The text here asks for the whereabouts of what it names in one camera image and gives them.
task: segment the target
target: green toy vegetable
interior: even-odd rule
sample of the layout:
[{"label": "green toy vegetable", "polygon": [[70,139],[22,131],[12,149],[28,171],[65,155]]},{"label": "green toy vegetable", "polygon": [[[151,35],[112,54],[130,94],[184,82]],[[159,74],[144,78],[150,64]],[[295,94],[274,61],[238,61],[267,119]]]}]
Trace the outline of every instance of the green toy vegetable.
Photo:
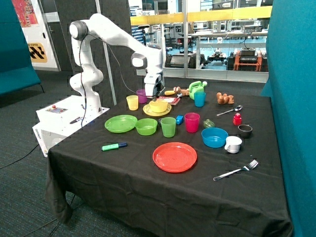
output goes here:
[{"label": "green toy vegetable", "polygon": [[205,128],[208,128],[208,127],[215,127],[215,123],[213,123],[211,120],[207,119],[203,122],[203,125]]}]

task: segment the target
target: green toy teapot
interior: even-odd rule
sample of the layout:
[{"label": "green toy teapot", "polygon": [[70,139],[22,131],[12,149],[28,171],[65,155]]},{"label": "green toy teapot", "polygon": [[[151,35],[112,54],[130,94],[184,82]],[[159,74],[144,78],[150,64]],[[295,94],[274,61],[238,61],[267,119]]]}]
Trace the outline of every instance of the green toy teapot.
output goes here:
[{"label": "green toy teapot", "polygon": [[206,81],[203,81],[203,83],[201,81],[195,81],[192,82],[189,86],[189,96],[191,99],[194,100],[194,93],[198,92],[198,91],[204,91],[204,87],[207,85]]}]

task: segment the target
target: green cup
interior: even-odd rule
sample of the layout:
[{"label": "green cup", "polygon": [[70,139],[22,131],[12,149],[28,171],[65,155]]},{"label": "green cup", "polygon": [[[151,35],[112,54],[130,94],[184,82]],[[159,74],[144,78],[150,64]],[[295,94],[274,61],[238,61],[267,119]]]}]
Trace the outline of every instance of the green cup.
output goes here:
[{"label": "green cup", "polygon": [[164,137],[173,137],[176,132],[176,119],[165,117],[161,119],[160,123]]}]

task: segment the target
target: red bottle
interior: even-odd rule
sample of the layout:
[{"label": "red bottle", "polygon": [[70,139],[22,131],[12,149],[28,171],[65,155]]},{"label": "red bottle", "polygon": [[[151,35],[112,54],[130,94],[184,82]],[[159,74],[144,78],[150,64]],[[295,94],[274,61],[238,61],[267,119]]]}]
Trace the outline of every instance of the red bottle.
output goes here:
[{"label": "red bottle", "polygon": [[233,119],[233,124],[236,126],[239,126],[239,125],[241,125],[241,122],[242,122],[242,119],[241,119],[240,114],[238,114],[238,113],[235,114],[234,119]]}]

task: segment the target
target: brown toy figure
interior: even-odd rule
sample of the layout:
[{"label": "brown toy figure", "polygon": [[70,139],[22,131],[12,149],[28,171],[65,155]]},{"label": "brown toy figure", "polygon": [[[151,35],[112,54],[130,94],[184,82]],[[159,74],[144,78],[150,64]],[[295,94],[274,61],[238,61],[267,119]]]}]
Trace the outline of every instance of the brown toy figure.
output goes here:
[{"label": "brown toy figure", "polygon": [[173,88],[173,91],[176,92],[177,94],[180,94],[182,93],[182,96],[189,96],[190,92],[189,92],[189,89],[181,89],[180,87],[174,87]]},{"label": "brown toy figure", "polygon": [[232,95],[227,95],[227,94],[223,94],[221,92],[218,92],[216,94],[217,97],[217,103],[220,105],[225,105],[225,104],[229,104],[232,105],[234,104],[234,96]]}]

